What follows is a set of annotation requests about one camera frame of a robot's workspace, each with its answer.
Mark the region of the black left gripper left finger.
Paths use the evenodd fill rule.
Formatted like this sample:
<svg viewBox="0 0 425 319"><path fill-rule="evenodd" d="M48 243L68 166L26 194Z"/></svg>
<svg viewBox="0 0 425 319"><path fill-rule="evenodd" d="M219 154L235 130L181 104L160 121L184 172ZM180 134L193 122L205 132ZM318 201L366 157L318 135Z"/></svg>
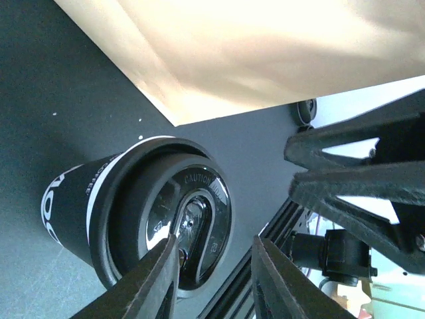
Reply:
<svg viewBox="0 0 425 319"><path fill-rule="evenodd" d="M169 235L73 318L172 318L178 286L178 240Z"/></svg>

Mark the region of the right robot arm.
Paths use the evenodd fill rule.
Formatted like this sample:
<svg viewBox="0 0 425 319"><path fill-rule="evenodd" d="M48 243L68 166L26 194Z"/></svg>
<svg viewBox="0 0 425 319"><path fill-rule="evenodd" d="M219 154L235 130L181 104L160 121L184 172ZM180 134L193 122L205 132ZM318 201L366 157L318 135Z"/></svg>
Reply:
<svg viewBox="0 0 425 319"><path fill-rule="evenodd" d="M348 318L300 271L370 278L369 249L424 273L424 113L359 116L291 137L285 158L302 166L290 197L336 222L324 237L296 234L279 249L256 237L252 288L258 318Z"/></svg>

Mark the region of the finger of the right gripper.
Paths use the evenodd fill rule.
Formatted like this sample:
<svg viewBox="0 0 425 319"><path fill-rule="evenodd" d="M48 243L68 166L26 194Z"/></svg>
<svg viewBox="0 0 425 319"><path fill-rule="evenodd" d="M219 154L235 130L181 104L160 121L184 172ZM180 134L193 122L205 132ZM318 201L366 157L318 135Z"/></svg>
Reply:
<svg viewBox="0 0 425 319"><path fill-rule="evenodd" d="M338 156L325 149L377 138L372 159ZM424 115L370 117L298 133L287 140L285 160L298 166L359 166L424 159Z"/></svg>
<svg viewBox="0 0 425 319"><path fill-rule="evenodd" d="M424 274L424 165L380 164L297 173L292 200L345 228L405 271ZM388 219L351 203L350 197L390 201Z"/></svg>

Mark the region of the black paper coffee cup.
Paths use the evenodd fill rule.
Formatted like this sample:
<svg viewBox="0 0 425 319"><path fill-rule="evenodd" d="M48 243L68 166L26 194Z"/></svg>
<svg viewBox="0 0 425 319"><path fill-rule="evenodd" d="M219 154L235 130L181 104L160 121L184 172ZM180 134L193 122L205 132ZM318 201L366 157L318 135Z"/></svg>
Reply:
<svg viewBox="0 0 425 319"><path fill-rule="evenodd" d="M147 252L139 232L159 187L160 161L190 147L181 138L154 136L61 173L42 197L44 227L92 266L105 288L113 287Z"/></svg>

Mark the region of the small brown paper bag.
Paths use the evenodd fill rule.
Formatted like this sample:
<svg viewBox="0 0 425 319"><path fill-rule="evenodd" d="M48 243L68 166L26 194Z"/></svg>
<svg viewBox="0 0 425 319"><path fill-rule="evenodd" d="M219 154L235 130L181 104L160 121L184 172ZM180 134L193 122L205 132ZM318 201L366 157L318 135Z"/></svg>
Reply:
<svg viewBox="0 0 425 319"><path fill-rule="evenodd" d="M59 1L175 126L424 74L423 1Z"/></svg>

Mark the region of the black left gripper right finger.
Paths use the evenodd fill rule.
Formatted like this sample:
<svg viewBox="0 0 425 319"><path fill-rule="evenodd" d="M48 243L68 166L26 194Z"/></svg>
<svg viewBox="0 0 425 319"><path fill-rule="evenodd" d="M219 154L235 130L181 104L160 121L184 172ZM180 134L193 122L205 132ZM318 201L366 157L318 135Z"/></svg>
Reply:
<svg viewBox="0 0 425 319"><path fill-rule="evenodd" d="M316 287L275 244L254 237L252 292L257 318L353 318Z"/></svg>

